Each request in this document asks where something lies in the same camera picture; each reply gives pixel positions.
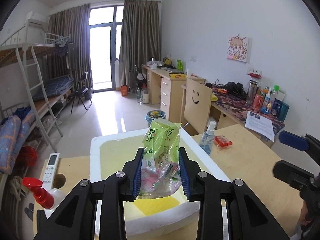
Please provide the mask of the green plastic snack bag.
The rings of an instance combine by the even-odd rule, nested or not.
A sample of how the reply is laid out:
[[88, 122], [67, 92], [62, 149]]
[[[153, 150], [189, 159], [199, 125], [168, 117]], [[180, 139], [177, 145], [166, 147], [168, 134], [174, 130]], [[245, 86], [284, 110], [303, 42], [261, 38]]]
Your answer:
[[180, 125], [166, 119], [152, 120], [143, 139], [139, 198], [173, 195], [182, 185], [179, 154]]

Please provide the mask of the white printed paper sheet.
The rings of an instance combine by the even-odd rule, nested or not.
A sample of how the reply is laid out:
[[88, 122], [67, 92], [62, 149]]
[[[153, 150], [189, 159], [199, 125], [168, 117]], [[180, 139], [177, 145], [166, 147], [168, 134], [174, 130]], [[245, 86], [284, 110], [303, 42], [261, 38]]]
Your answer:
[[252, 111], [247, 111], [245, 127], [263, 135], [274, 142], [274, 130], [272, 121]]

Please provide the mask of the red trigger spray bottle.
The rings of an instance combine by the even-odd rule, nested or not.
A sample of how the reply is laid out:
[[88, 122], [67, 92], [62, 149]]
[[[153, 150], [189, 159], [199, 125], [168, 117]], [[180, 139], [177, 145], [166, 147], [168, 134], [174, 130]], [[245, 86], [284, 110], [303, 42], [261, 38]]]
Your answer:
[[45, 189], [44, 182], [36, 178], [25, 177], [22, 184], [33, 193], [35, 201], [43, 207], [47, 219], [66, 197], [60, 189]]

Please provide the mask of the teal box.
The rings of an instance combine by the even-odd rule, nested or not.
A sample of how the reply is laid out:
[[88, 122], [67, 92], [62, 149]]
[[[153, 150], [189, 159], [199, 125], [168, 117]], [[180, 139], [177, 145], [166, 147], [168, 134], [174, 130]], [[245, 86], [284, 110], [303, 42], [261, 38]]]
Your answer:
[[289, 111], [289, 107], [290, 107], [290, 106], [289, 106], [287, 103], [285, 103], [285, 102], [283, 102], [283, 103], [281, 104], [281, 107], [280, 107], [280, 110], [279, 110], [278, 116], [277, 116], [278, 120], [280, 120], [280, 121], [282, 121], [282, 122], [285, 121], [285, 118], [286, 118], [287, 113], [288, 113], [288, 111]]

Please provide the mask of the patterned desk mat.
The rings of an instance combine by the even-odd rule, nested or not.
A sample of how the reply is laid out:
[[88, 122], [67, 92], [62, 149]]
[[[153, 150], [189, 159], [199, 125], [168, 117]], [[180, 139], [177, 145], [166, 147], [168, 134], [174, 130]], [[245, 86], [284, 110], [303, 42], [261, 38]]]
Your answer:
[[272, 121], [274, 135], [277, 135], [284, 127], [283, 121], [270, 114], [260, 113], [259, 109], [248, 105], [229, 93], [221, 93], [220, 87], [212, 85], [212, 91], [217, 96], [217, 101], [212, 102], [212, 114], [217, 118], [217, 128], [224, 128], [234, 124], [245, 126], [247, 111], [252, 111]]

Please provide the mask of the red snack packet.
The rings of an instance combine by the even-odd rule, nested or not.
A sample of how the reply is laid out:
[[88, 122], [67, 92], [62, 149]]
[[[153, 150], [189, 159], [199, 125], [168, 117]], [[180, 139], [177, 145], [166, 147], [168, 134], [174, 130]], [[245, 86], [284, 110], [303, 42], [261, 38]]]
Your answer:
[[224, 148], [231, 146], [233, 143], [223, 135], [216, 135], [214, 138], [214, 144], [219, 148]]

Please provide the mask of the white styrofoam box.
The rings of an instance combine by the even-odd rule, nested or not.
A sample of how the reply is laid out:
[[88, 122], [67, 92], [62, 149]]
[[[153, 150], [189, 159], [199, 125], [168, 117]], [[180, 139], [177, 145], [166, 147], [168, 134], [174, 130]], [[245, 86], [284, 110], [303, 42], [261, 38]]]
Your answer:
[[[126, 162], [135, 158], [137, 150], [143, 147], [147, 129], [96, 137], [91, 141], [90, 175], [91, 182], [104, 180], [121, 171]], [[180, 129], [180, 146], [185, 148], [188, 158], [197, 162], [201, 170], [212, 174], [218, 180], [230, 181], [212, 158], [184, 130]], [[162, 212], [152, 211], [147, 216], [141, 204], [162, 202], [169, 206]], [[138, 199], [124, 203], [127, 239], [152, 239], [165, 236], [198, 220], [198, 202], [189, 202], [183, 189], [173, 195], [156, 200]]]

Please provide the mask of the black headphones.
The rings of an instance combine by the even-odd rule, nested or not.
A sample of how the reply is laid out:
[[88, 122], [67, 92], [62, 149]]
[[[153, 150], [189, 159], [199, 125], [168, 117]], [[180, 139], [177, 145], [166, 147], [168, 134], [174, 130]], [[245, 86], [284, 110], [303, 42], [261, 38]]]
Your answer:
[[245, 92], [242, 83], [228, 82], [226, 84], [226, 90], [229, 94], [241, 100], [246, 100], [247, 98], [247, 93]]

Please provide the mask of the blue spray bottle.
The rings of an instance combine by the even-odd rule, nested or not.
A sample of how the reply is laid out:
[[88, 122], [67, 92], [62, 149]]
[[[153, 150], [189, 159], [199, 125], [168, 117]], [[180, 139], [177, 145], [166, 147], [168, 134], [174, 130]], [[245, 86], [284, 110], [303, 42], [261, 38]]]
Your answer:
[[212, 145], [215, 138], [215, 126], [216, 122], [214, 120], [210, 121], [209, 126], [207, 127], [207, 130], [204, 131], [199, 146], [206, 152], [208, 155], [211, 153]]

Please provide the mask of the wooden smiley chair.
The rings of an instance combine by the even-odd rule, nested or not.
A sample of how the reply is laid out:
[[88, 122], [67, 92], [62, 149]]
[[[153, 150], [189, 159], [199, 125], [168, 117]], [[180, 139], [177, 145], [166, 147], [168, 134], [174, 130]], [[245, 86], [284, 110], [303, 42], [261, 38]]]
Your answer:
[[212, 90], [192, 79], [187, 79], [184, 118], [197, 133], [206, 130], [210, 108]]

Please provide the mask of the wooden desk with drawers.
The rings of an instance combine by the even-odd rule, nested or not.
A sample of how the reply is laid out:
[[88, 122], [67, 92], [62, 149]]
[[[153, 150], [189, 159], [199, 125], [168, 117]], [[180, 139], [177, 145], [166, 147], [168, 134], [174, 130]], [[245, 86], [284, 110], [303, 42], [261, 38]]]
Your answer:
[[171, 122], [186, 123], [183, 117], [187, 78], [170, 77], [169, 72], [162, 69], [151, 69], [143, 65], [146, 73], [150, 100], [153, 105], [159, 104]]

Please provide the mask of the right brown curtain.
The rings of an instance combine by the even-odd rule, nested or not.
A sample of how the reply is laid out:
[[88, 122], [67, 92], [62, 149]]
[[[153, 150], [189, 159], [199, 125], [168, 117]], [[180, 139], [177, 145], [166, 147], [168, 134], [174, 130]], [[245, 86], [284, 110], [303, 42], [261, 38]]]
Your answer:
[[160, 20], [157, 1], [126, 0], [124, 2], [119, 54], [119, 81], [129, 86], [130, 73], [150, 58], [161, 58]]

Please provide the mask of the left brown curtain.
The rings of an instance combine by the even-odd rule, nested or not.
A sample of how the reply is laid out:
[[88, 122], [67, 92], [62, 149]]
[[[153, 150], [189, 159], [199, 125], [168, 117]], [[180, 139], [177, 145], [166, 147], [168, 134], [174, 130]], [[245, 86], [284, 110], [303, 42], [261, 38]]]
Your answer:
[[49, 78], [70, 74], [77, 83], [88, 72], [86, 87], [93, 87], [90, 58], [90, 28], [88, 25], [91, 5], [84, 4], [50, 15], [48, 32], [68, 39], [63, 49], [48, 56]]

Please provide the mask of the glass balcony door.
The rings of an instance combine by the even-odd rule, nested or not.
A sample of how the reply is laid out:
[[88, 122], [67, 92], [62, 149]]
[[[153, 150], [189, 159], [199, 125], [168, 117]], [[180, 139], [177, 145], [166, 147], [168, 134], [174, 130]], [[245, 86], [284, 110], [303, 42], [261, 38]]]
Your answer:
[[93, 8], [89, 17], [90, 57], [94, 92], [120, 88], [119, 54], [122, 5]]

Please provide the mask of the anime girl wall picture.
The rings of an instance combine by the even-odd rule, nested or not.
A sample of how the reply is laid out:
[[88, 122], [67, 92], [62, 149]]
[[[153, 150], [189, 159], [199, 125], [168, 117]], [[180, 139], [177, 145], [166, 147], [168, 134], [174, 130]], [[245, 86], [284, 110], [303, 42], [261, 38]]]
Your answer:
[[233, 36], [228, 40], [227, 59], [247, 62], [248, 37]]

